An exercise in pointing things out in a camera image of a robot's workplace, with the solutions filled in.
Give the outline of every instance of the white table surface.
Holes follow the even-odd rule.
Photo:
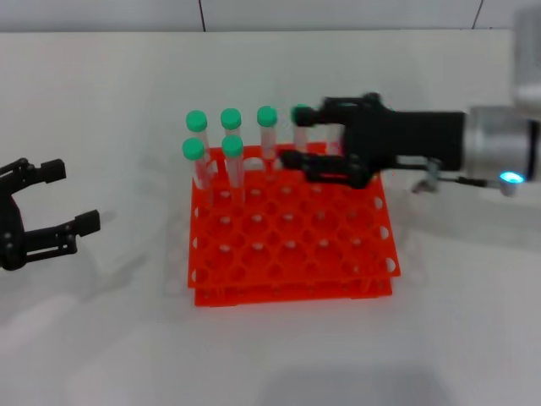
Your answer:
[[[390,298],[196,309],[185,286],[187,111],[217,145],[224,107],[255,143],[265,104],[505,103],[509,33],[2,34],[0,56],[0,162],[68,170],[17,194],[27,227],[103,219],[77,255],[0,274],[2,406],[538,403],[539,188],[413,196],[414,175],[387,174]]]

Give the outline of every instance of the test tube rack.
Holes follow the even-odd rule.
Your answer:
[[[325,143],[310,143],[309,152],[325,153]],[[250,158],[261,158],[260,146],[244,148]],[[188,286],[196,306],[392,294],[400,267],[380,177],[356,190],[269,171],[267,162],[267,170],[245,172],[238,204],[224,159],[211,148],[211,190],[192,184]]]

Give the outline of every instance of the green test tube cap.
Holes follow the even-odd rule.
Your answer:
[[[243,154],[243,139],[238,135],[228,135],[221,141],[223,155],[228,158],[235,158]]]
[[[295,112],[299,107],[309,107],[308,104],[298,104],[297,106],[291,107],[291,121],[295,123]]]
[[[278,122],[278,112],[274,107],[263,106],[257,111],[257,124],[261,127],[274,127]]]
[[[186,116],[186,126],[194,133],[200,133],[206,130],[206,114],[200,110],[193,110]]]
[[[183,154],[190,161],[197,161],[205,156],[205,144],[199,138],[188,138],[183,142]]]
[[[243,120],[236,108],[226,108],[220,115],[221,126],[224,129],[237,129]]]

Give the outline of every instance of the blue led light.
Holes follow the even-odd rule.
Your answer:
[[[500,175],[500,179],[506,181],[509,184],[521,184],[524,182],[524,177],[514,172],[503,172]]]

